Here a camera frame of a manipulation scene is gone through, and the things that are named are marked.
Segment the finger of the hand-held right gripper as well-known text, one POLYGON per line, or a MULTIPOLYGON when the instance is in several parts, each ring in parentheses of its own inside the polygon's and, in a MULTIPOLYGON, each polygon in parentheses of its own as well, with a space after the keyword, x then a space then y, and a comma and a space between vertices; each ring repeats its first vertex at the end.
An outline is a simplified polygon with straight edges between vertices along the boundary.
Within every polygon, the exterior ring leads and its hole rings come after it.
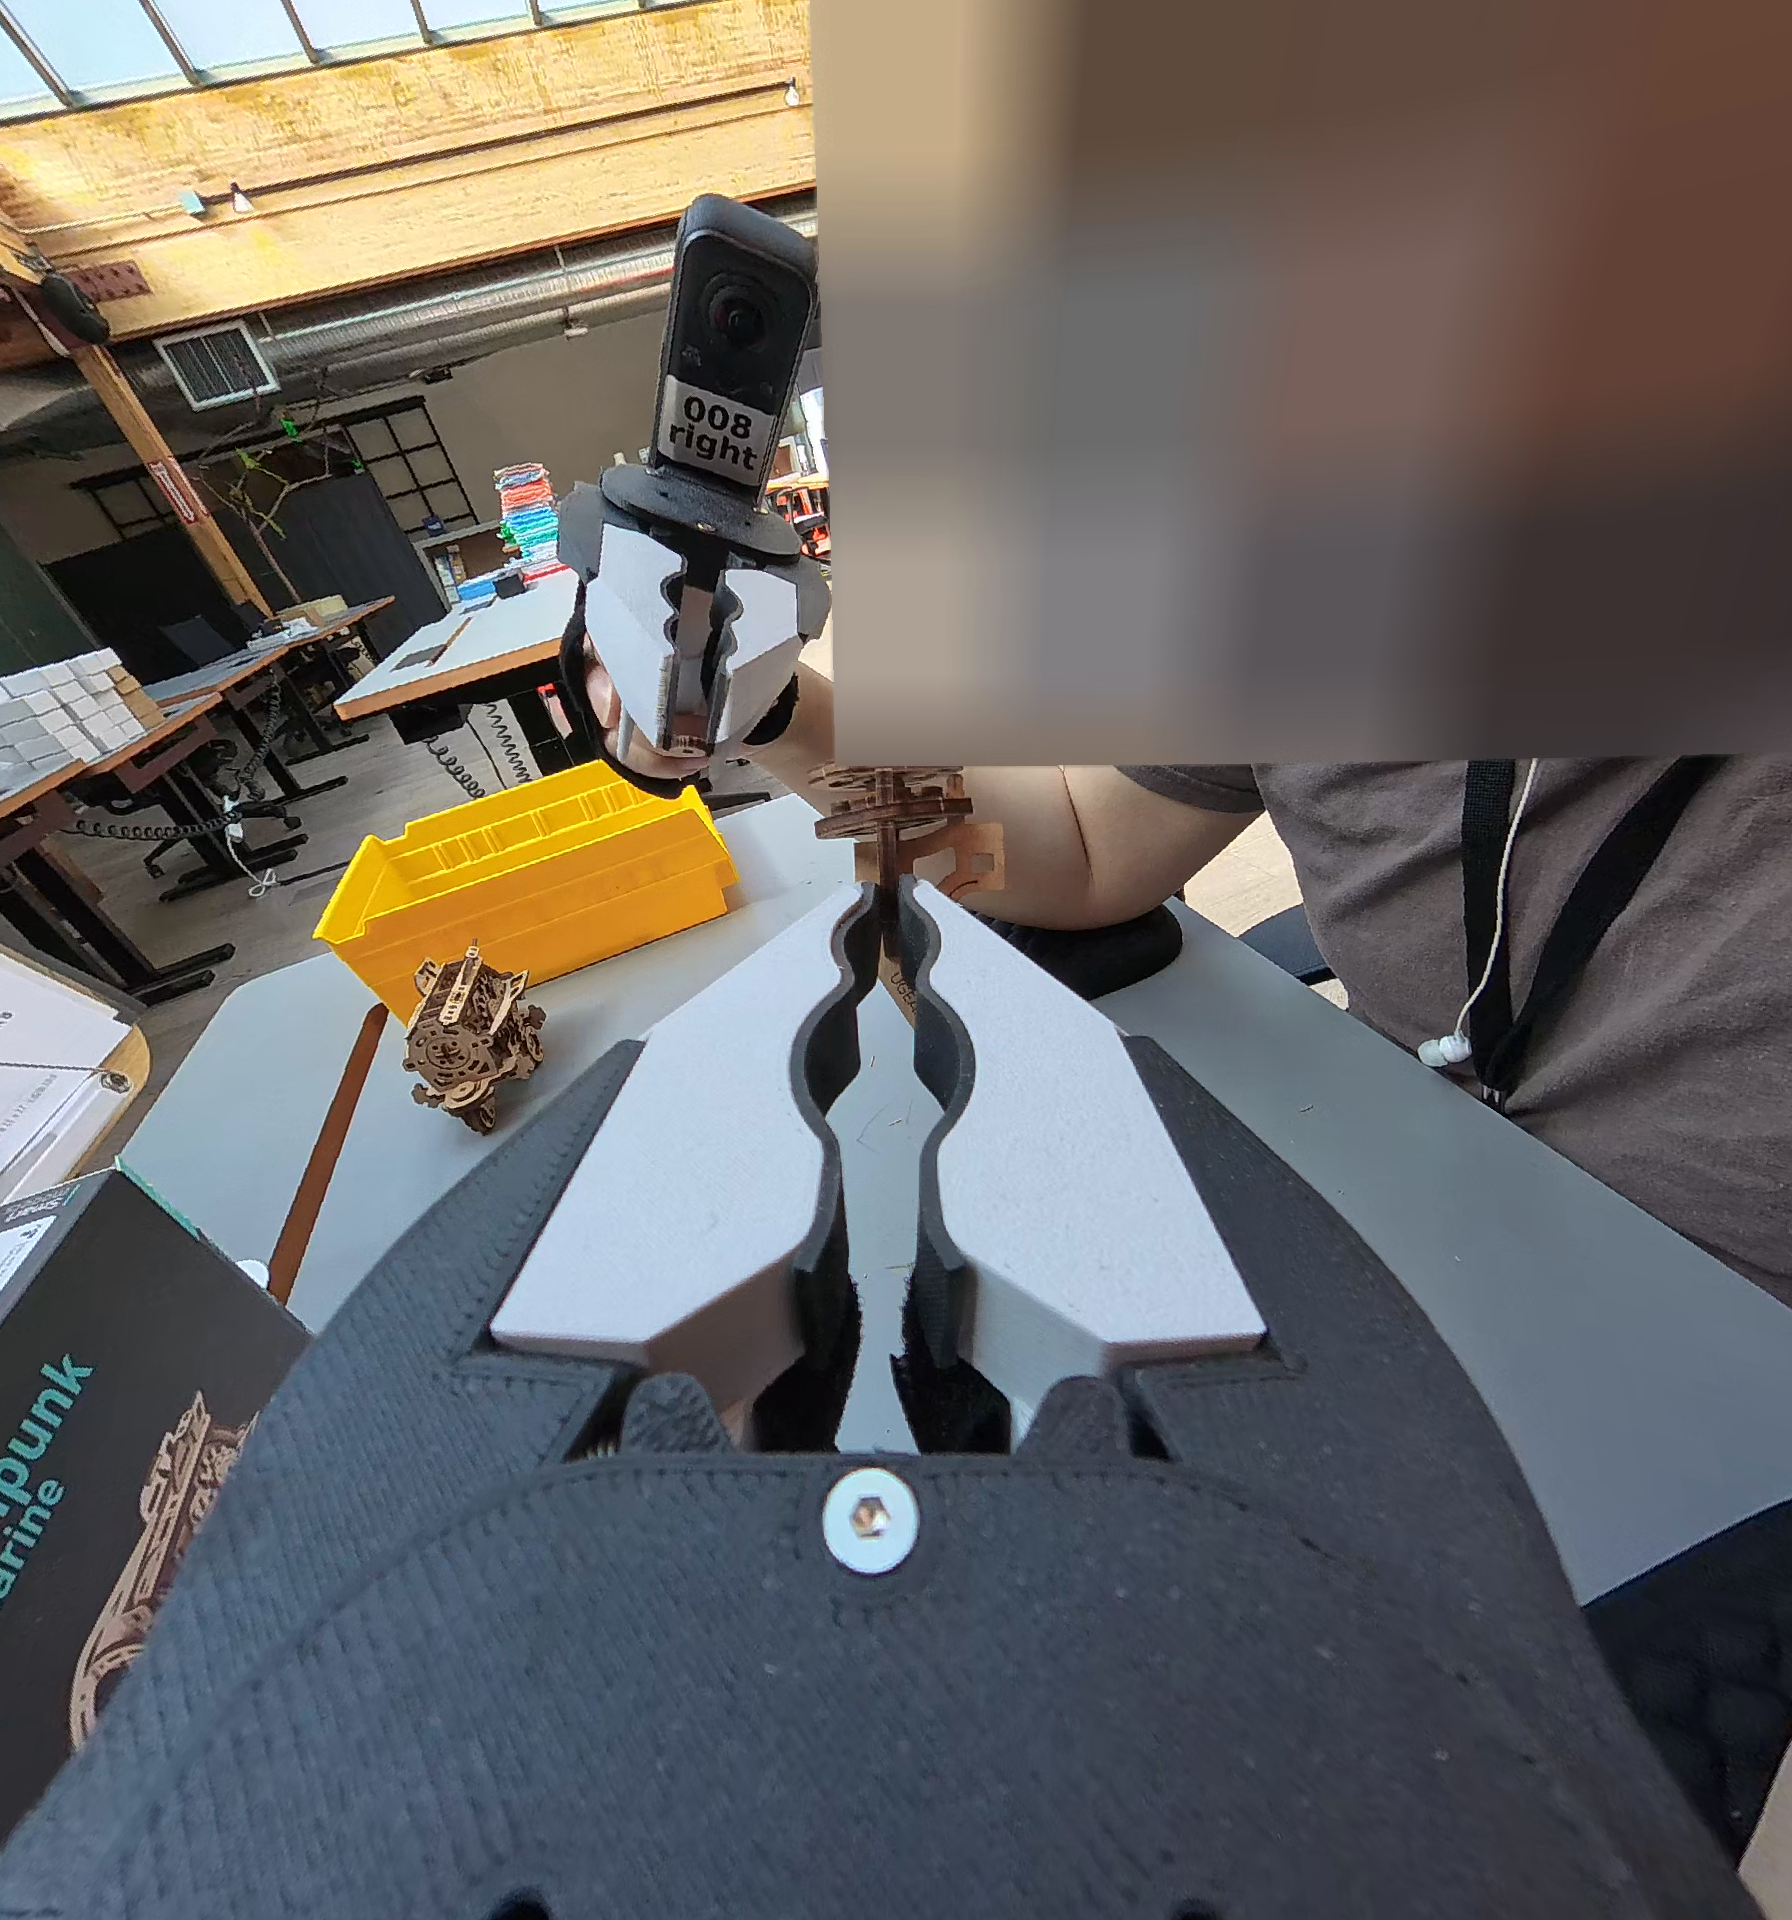
POLYGON ((606 734, 631 734, 659 757, 688 752, 675 733, 681 657, 675 647, 683 558, 633 526, 609 524, 593 578, 593 655, 610 681, 599 706, 606 734))
POLYGON ((805 647, 793 571, 728 569, 714 597, 709 652, 709 742, 735 751, 784 693, 805 647))

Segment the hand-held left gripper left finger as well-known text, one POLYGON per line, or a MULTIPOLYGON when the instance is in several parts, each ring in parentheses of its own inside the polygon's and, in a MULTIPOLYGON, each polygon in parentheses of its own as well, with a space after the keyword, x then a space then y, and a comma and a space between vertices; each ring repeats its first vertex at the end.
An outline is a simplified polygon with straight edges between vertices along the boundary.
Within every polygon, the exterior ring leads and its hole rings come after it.
POLYGON ((837 1446, 905 1265, 899 1159, 850 1140, 886 1095, 848 1092, 879 935, 837 883, 646 1033, 496 1343, 688 1375, 741 1449, 837 1446))

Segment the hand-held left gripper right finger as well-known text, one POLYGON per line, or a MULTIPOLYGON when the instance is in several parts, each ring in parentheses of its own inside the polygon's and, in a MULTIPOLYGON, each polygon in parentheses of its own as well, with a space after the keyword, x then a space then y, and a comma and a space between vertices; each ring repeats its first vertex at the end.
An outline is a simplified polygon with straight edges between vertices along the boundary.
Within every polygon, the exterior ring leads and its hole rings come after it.
POLYGON ((1122 1032, 905 878, 918 1159, 905 1351, 923 1452, 1005 1452, 1048 1387, 1259 1350, 1266 1326, 1122 1032))

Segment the wooden arm assembly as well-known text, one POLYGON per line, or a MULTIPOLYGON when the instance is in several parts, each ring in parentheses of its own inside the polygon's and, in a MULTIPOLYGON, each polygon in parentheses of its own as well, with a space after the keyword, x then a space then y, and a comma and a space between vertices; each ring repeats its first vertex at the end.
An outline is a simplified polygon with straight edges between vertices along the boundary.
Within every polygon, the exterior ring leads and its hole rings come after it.
POLYGON ((916 862, 948 854, 950 865, 935 885, 950 900, 1001 890, 1005 883, 1003 827, 978 822, 957 767, 846 767, 822 764, 809 777, 823 806, 816 837, 855 846, 854 870, 876 890, 879 921, 879 979, 909 1022, 914 990, 902 961, 899 881, 916 862))

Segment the person's right forearm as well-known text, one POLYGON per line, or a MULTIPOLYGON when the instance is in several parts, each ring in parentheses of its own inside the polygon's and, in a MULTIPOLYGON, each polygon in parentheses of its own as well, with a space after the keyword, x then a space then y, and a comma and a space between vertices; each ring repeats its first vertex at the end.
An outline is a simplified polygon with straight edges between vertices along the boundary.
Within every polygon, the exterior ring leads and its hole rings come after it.
POLYGON ((980 823, 1003 831, 1003 885, 969 911, 1050 928, 1122 925, 1163 906, 1254 822, 1152 793, 1108 767, 973 767, 980 823))

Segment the black model kit box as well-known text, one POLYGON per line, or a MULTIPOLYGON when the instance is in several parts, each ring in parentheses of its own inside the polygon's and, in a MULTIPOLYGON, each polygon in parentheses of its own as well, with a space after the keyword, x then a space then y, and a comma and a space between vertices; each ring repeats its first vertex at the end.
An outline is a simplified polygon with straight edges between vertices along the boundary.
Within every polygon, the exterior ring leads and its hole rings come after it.
POLYGON ((0 1842, 89 1739, 308 1343, 124 1172, 0 1207, 0 1842))

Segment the person's right hand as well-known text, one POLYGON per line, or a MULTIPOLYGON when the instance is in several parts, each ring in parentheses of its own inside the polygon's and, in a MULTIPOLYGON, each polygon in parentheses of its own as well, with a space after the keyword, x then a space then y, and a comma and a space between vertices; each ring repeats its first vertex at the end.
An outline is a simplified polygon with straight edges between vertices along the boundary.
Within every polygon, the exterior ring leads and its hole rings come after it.
POLYGON ((588 640, 582 598, 577 601, 565 630, 560 673, 573 733, 610 774, 657 798, 678 798, 691 789, 706 767, 705 757, 659 751, 627 713, 606 665, 588 640))

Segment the stack of colourful sheets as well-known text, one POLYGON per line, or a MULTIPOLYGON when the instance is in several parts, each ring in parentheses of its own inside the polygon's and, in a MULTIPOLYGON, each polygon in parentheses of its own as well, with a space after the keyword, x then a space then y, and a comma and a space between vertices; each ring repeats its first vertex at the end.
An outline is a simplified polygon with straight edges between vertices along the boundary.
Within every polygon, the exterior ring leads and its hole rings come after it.
POLYGON ((518 463, 496 470, 493 479, 500 494, 500 534, 516 558, 511 573, 531 585, 565 571, 549 470, 543 463, 518 463))

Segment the white top table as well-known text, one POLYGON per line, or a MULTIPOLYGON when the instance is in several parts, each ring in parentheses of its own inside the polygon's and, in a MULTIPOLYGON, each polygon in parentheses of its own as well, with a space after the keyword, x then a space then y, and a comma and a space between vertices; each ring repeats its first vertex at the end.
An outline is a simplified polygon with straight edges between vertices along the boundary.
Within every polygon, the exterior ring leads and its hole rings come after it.
POLYGON ((447 610, 372 667, 336 713, 346 722, 388 713, 405 742, 423 742, 456 733, 469 708, 506 701, 545 777, 587 763, 590 752, 571 747, 560 677, 577 588, 579 576, 562 569, 511 597, 447 610))

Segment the black cushion pad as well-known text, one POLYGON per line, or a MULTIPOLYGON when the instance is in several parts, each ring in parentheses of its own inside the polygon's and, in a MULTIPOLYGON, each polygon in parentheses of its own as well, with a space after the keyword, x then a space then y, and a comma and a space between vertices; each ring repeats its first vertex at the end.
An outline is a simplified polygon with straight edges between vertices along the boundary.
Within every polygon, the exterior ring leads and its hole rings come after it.
POLYGON ((1085 1000, 1149 980, 1180 957, 1184 942, 1181 927, 1166 906, 1089 928, 1012 925, 988 915, 978 915, 978 921, 1085 1000))

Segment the yellow plastic bin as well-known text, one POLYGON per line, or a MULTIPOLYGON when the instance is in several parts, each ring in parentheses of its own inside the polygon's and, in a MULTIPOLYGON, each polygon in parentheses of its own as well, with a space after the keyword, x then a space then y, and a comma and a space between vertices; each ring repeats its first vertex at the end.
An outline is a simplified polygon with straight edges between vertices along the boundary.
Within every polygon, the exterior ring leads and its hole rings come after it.
POLYGON ((550 980, 716 921, 736 880, 694 793, 657 798, 588 763, 365 839, 313 936, 411 1022, 423 961, 478 944, 550 980))

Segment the wooden desk with black legs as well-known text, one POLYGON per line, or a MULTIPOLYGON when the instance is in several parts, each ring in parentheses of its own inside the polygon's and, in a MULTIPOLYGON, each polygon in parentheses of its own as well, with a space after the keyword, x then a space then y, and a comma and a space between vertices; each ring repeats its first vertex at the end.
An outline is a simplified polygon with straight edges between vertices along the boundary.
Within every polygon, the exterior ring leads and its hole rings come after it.
POLYGON ((159 1003, 204 990, 233 958, 221 944, 156 963, 109 917, 102 890, 67 854, 48 844, 81 819, 81 802, 164 802, 183 825, 204 812, 188 800, 179 770, 218 734, 211 722, 218 696, 200 696, 138 741, 96 763, 78 763, 0 796, 0 918, 46 961, 159 1003))
POLYGON ((282 722, 286 733, 303 733, 312 757, 358 745, 360 733, 343 722, 336 722, 333 733, 325 733, 322 719, 333 715, 332 701, 312 706, 294 672, 302 659, 308 659, 340 696, 346 696, 356 680, 352 669, 337 659, 333 646, 356 640, 367 659, 376 663, 378 655, 367 634, 367 621, 393 607, 394 597, 385 595, 367 598, 358 607, 333 607, 327 617, 297 614, 286 622, 273 621, 273 632, 259 632, 236 654, 150 683, 147 697, 157 704, 164 717, 199 715, 209 708, 217 717, 228 719, 246 745, 259 747, 266 770, 287 800, 336 791, 346 785, 343 774, 313 785, 300 782, 289 763, 271 745, 263 745, 266 727, 282 722))

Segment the person's grey shirt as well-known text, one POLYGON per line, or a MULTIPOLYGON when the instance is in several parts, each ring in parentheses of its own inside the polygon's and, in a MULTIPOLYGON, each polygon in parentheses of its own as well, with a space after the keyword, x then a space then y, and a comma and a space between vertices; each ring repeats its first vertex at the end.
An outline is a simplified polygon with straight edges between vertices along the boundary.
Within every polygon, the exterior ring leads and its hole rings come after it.
MULTIPOLYGON (((1462 880, 1460 760, 1128 767, 1263 806, 1349 1010, 1416 1049, 1455 1030, 1493 927, 1462 880)), ((1637 893, 1540 1013, 1504 1117, 1792 1308, 1792 754, 1721 763, 1637 893)))

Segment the stack of white boxes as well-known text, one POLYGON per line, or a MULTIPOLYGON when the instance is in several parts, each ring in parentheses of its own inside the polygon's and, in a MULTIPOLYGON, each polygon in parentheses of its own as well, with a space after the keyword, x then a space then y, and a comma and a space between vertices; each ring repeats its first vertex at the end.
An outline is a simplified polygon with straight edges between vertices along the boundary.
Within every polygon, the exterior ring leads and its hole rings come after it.
POLYGON ((164 724, 164 708, 114 649, 0 677, 0 764, 55 773, 96 764, 164 724))

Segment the white printed instruction sheet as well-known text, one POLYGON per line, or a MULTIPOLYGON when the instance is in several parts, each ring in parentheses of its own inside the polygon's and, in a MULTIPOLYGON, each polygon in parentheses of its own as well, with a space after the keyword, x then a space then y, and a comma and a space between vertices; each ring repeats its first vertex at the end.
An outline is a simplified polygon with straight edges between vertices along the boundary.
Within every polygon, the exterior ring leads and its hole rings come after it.
POLYGON ((96 1166, 150 1068, 133 1000, 0 942, 0 1205, 96 1166))

